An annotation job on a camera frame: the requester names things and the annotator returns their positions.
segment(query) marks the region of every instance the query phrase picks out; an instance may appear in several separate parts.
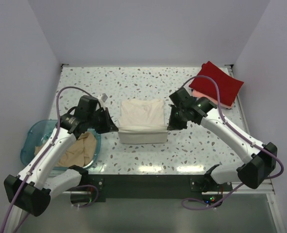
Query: terrazzo tabletop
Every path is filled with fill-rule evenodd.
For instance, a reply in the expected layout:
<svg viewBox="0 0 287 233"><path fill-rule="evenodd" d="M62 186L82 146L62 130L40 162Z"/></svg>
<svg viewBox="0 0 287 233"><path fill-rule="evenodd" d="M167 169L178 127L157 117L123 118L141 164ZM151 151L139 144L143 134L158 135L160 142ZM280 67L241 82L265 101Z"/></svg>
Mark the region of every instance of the terrazzo tabletop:
<svg viewBox="0 0 287 233"><path fill-rule="evenodd" d="M168 123L169 95L178 90L200 67L64 67L57 92L65 86L80 87L93 96L108 96L105 102L114 123L120 117L122 100L162 99ZM228 74L227 68L221 70ZM60 96L60 113L76 106L82 92L66 90ZM223 113L243 129L239 107ZM56 119L53 105L50 119ZM102 134L101 150L90 174L204 174L215 164L237 162L239 157L214 133L189 122L182 131L168 132L165 144L128 145L119 142L118 133Z"/></svg>

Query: pink cloth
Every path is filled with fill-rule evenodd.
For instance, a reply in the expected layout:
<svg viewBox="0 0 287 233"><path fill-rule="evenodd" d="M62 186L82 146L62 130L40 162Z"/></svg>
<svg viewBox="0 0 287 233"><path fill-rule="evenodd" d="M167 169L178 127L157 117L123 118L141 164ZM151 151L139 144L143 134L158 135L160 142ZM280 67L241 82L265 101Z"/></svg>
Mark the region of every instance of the pink cloth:
<svg viewBox="0 0 287 233"><path fill-rule="evenodd" d="M218 101L216 101L214 98L209 97L209 96L207 96L207 95L204 95L203 93L201 93L201 92L199 92L199 91L193 90L193 91L192 91L192 95L193 95L194 97L197 97L197 98L206 97L206 98L210 99L212 102L214 102L215 104L218 104ZM227 105L221 103L221 107L231 109L231 108L233 107L233 104L234 104L234 102L232 103L231 106L227 106Z"/></svg>

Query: white wall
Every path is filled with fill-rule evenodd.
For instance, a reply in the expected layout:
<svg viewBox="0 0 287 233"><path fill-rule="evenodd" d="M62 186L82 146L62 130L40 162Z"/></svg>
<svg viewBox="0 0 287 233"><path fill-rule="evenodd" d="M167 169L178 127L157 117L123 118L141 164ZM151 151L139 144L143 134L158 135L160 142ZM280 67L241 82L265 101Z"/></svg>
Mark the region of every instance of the white wall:
<svg viewBox="0 0 287 233"><path fill-rule="evenodd" d="M287 0L271 0L234 65L251 133L277 145L285 173L273 181L287 225Z"/></svg>
<svg viewBox="0 0 287 233"><path fill-rule="evenodd" d="M233 64L269 0L29 0L73 66Z"/></svg>
<svg viewBox="0 0 287 233"><path fill-rule="evenodd" d="M0 0L0 226L9 206L3 180L22 168L28 129L48 117L59 70L27 0Z"/></svg>

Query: brown cloth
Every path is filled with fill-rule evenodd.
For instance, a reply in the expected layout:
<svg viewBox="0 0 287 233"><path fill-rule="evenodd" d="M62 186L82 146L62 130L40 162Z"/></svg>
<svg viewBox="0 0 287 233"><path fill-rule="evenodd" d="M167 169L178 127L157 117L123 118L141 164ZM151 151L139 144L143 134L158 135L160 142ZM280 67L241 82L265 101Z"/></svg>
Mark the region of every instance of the brown cloth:
<svg viewBox="0 0 287 233"><path fill-rule="evenodd" d="M77 141L68 148L56 166L69 167L77 165L83 167L88 165L94 156L96 143L97 141L92 133L85 132L81 134ZM43 146L44 144L35 147L35 156Z"/></svg>

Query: red cloth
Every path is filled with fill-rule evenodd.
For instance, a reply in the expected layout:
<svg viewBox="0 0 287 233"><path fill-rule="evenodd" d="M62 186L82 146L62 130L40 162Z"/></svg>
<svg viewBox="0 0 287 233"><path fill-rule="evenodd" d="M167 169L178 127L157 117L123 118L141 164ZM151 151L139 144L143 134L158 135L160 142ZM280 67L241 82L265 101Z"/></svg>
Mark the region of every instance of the red cloth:
<svg viewBox="0 0 287 233"><path fill-rule="evenodd" d="M220 102L231 106L237 96L239 89L244 82L225 74L222 70L216 67L213 63L207 62L202 65L201 71L197 75L206 75L211 77L218 85L220 91ZM215 100L217 99L217 92L214 84L205 78L194 79L189 85L190 88L208 95Z"/></svg>

